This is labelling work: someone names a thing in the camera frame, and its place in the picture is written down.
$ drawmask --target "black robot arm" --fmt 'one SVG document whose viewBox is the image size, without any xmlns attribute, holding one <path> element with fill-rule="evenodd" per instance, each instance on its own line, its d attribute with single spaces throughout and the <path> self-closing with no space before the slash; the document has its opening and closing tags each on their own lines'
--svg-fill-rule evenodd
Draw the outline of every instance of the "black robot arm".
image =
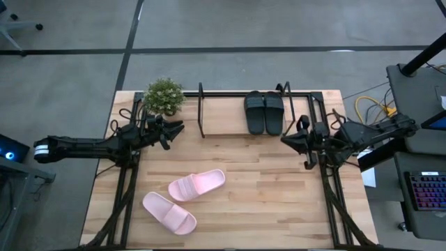
<svg viewBox="0 0 446 251">
<path fill-rule="evenodd" d="M 167 122 L 162 116 L 149 116 L 138 126 L 134 121 L 115 129 L 107 139 L 82 139 L 48 136 L 34 142 L 34 159 L 49 163 L 64 158 L 106 158 L 122 167 L 132 159 L 132 152 L 160 142 L 165 150 L 184 128 L 182 121 Z"/>
<path fill-rule="evenodd" d="M 335 110 L 332 115 L 336 117 L 332 126 L 336 123 L 340 125 L 333 136 L 324 122 L 315 123 L 311 132 L 308 132 L 308 116 L 302 115 L 296 124 L 298 133 L 281 138 L 283 143 L 299 154 L 307 155 L 306 169 L 312 169 L 317 163 L 314 151 L 325 155 L 328 165 L 340 167 L 355 152 L 363 151 L 384 139 L 413 136 L 418 129 L 415 121 L 403 114 L 371 126 L 346 121 Z"/>
</svg>

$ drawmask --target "green plant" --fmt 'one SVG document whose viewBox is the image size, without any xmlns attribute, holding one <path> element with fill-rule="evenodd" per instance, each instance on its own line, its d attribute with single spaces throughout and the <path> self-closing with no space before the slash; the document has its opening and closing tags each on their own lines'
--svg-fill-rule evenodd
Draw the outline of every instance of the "green plant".
<svg viewBox="0 0 446 251">
<path fill-rule="evenodd" d="M 181 90 L 181 85 L 170 78 L 157 79 L 144 92 L 144 106 L 152 113 L 172 116 L 176 111 L 181 111 L 181 105 L 186 100 Z"/>
</svg>

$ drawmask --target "rgb keyboard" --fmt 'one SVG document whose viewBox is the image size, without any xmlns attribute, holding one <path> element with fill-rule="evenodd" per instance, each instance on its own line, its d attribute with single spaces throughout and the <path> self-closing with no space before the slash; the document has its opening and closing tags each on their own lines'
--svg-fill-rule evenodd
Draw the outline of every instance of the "rgb keyboard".
<svg viewBox="0 0 446 251">
<path fill-rule="evenodd" d="M 446 173 L 408 173 L 408 187 L 416 211 L 446 211 Z"/>
</svg>

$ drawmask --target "blue light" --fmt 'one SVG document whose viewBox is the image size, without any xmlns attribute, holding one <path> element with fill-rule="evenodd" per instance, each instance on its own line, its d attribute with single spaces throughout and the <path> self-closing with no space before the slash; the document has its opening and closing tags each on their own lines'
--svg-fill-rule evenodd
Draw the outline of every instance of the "blue light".
<svg viewBox="0 0 446 251">
<path fill-rule="evenodd" d="M 14 153 L 7 152 L 7 154 L 5 156 L 7 159 L 12 160 L 14 158 Z"/>
</svg>

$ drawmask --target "pink slide sandal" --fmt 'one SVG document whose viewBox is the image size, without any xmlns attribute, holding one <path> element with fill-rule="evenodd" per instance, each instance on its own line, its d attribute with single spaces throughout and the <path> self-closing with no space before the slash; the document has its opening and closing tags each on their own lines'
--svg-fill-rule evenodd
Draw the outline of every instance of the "pink slide sandal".
<svg viewBox="0 0 446 251">
<path fill-rule="evenodd" d="M 170 183 L 169 194 L 177 201 L 189 201 L 221 187 L 225 180 L 224 173 L 220 169 L 190 174 Z"/>
<path fill-rule="evenodd" d="M 142 204 L 153 217 L 174 234 L 190 234 L 197 226 L 197 219 L 191 213 L 156 192 L 148 193 Z"/>
</svg>

